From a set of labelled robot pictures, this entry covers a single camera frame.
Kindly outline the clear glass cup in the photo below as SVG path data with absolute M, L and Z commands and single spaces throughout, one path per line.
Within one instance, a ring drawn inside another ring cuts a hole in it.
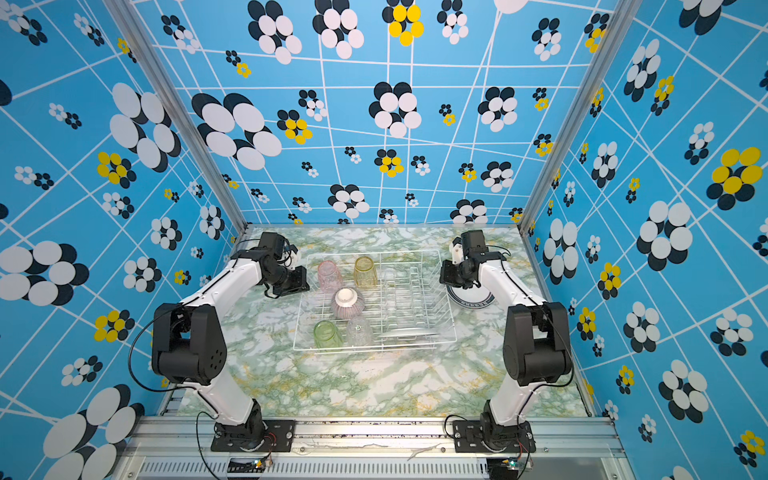
M 365 347 L 373 344 L 373 331 L 370 323 L 362 316 L 347 321 L 347 344 L 352 347 Z

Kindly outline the green glass cup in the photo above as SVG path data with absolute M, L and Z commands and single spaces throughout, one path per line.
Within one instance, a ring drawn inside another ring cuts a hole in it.
M 333 321 L 319 321 L 313 328 L 315 346 L 319 349 L 336 349 L 344 346 L 341 333 Z

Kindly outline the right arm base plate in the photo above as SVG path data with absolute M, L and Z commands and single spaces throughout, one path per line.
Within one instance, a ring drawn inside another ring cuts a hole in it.
M 509 453 L 513 455 L 535 453 L 537 450 L 531 425 L 500 426 L 481 420 L 455 420 L 448 433 L 457 453 Z

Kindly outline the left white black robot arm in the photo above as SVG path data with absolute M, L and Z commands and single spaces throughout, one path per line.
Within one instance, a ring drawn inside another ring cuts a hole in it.
M 298 248 L 265 232 L 258 244 L 236 252 L 223 270 L 181 302 L 157 308 L 153 323 L 152 370 L 192 389 L 214 420 L 216 451 L 253 451 L 269 437 L 257 400 L 230 374 L 220 320 L 249 290 L 264 286 L 275 298 L 307 291 Z

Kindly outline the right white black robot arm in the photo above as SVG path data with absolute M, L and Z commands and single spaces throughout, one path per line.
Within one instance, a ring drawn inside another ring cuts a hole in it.
M 568 312 L 548 302 L 513 273 L 505 255 L 486 244 L 484 233 L 470 230 L 452 241 L 452 258 L 442 264 L 439 282 L 459 289 L 482 287 L 506 309 L 502 357 L 506 375 L 480 416 L 484 447 L 501 453 L 518 444 L 532 450 L 526 416 L 545 388 L 573 375 Z

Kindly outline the white wire dish rack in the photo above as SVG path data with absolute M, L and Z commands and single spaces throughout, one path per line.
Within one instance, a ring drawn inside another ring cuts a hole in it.
M 376 264 L 378 286 L 361 289 L 354 282 L 354 263 L 362 256 L 370 256 Z M 331 260 L 338 266 L 344 287 L 357 289 L 365 300 L 365 310 L 360 315 L 368 320 L 373 331 L 373 344 L 352 347 L 347 344 L 347 321 L 335 316 L 331 308 L 334 294 L 325 294 L 318 283 L 318 265 Z M 301 295 L 293 349 L 302 353 L 335 354 L 375 352 L 402 349 L 434 349 L 439 345 L 457 340 L 453 313 L 447 289 L 438 281 L 442 256 L 435 250 L 401 250 L 369 253 L 315 254 L 307 258 L 307 274 L 310 290 Z M 393 316 L 415 317 L 422 315 L 434 322 L 439 336 L 384 338 L 381 333 L 388 329 L 386 320 Z M 333 321 L 340 330 L 344 346 L 336 349 L 319 349 L 313 338 L 314 326 L 322 320 Z

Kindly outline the dark rimmed white plate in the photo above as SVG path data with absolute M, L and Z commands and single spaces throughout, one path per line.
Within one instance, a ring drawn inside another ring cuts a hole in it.
M 494 295 L 484 287 L 471 287 L 468 289 L 446 286 L 449 298 L 458 306 L 466 309 L 484 309 L 490 306 Z

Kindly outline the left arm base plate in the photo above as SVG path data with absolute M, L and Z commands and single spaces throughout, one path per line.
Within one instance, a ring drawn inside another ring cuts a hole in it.
M 258 420 L 239 426 L 214 424 L 211 450 L 214 452 L 290 452 L 295 420 Z

